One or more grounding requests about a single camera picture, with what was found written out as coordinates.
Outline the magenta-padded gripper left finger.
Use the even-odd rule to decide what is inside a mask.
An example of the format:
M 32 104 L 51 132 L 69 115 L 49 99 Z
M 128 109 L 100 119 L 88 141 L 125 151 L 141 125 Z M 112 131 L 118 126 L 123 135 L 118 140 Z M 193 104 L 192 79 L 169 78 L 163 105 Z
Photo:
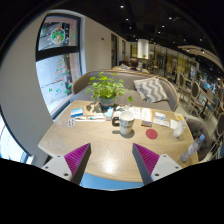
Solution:
M 90 155 L 91 144 L 87 143 L 66 155 L 54 156 L 42 169 L 79 185 Z

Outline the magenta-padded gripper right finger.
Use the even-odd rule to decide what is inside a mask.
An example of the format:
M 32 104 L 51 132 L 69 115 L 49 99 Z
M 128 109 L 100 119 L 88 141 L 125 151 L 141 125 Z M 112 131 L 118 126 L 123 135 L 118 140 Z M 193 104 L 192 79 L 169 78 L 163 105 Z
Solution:
M 158 155 L 136 143 L 133 144 L 132 153 L 145 185 L 182 169 L 167 154 Z

